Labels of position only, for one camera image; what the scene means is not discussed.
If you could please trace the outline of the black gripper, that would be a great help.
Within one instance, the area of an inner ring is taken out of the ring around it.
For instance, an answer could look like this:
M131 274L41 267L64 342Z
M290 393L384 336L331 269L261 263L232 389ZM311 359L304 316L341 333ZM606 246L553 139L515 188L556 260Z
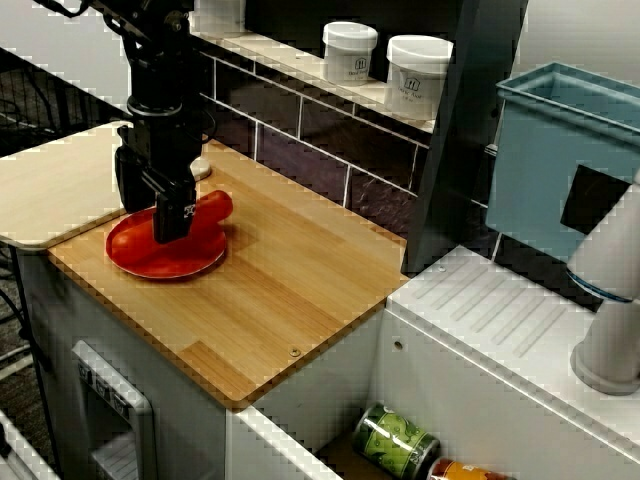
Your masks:
M167 244L188 235L196 208L191 165L200 156L201 121L183 111L169 116L135 115L117 129L115 174L127 213L150 208L154 240Z

